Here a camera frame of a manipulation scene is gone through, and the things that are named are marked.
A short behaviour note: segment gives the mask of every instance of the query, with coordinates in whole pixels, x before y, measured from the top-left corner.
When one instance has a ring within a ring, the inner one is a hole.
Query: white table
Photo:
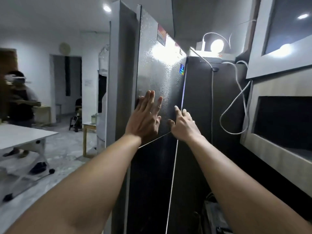
[[[47,164],[47,168],[50,174],[55,172],[54,169],[50,169],[49,163],[44,156],[45,139],[55,134],[57,134],[57,132],[9,124],[0,124],[0,150],[16,147],[19,149],[37,152],[39,154],[33,163],[27,169],[25,169],[26,173],[18,175],[19,178],[10,187],[10,192],[4,197],[4,201],[13,199],[14,187],[24,177],[28,177],[28,172],[37,164],[40,159],[42,159]]]

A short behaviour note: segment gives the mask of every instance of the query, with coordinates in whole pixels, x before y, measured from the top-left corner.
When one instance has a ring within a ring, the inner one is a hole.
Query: tile floor
[[[45,194],[49,189],[59,183],[63,178],[88,161],[82,157],[82,131],[75,133],[68,131],[69,118],[63,118],[62,122],[53,127],[46,127],[45,130],[53,130],[59,132],[57,135],[48,137],[46,140],[45,156],[51,166],[56,171],[52,175],[48,172],[37,175],[39,179],[35,185],[31,186],[25,192],[17,195],[8,203],[0,201],[0,234],[4,233],[7,228],[38,198]],[[96,134],[88,133],[87,135],[87,151],[88,153],[96,153]],[[3,158],[2,154],[6,151],[0,151],[0,163],[5,165],[6,170],[0,170],[0,198],[6,195],[6,191],[16,179],[16,176],[7,175],[7,172],[16,170],[19,167],[30,164],[35,158],[35,153],[29,153],[25,158],[17,157]],[[29,187],[29,180],[23,180],[16,188],[23,190]]]

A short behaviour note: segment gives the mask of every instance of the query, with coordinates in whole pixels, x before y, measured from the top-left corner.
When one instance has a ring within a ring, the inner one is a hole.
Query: paper notice on wall
[[[85,79],[85,86],[86,86],[86,87],[91,87],[91,86],[92,86],[92,83],[93,83],[93,80],[91,80],[91,79]]]

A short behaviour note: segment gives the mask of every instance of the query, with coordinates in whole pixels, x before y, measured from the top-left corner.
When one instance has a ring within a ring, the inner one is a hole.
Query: caster wheel
[[[13,193],[8,194],[3,198],[3,202],[8,202],[10,200],[13,200]]]

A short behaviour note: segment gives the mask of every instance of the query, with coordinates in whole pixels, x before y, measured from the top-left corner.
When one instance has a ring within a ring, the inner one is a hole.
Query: foot
[[[29,154],[29,151],[28,150],[24,150],[23,153],[20,156],[18,156],[18,158],[26,157],[28,154]]]
[[[12,156],[12,155],[18,154],[18,153],[19,153],[19,149],[14,148],[11,152],[4,154],[3,157]]]

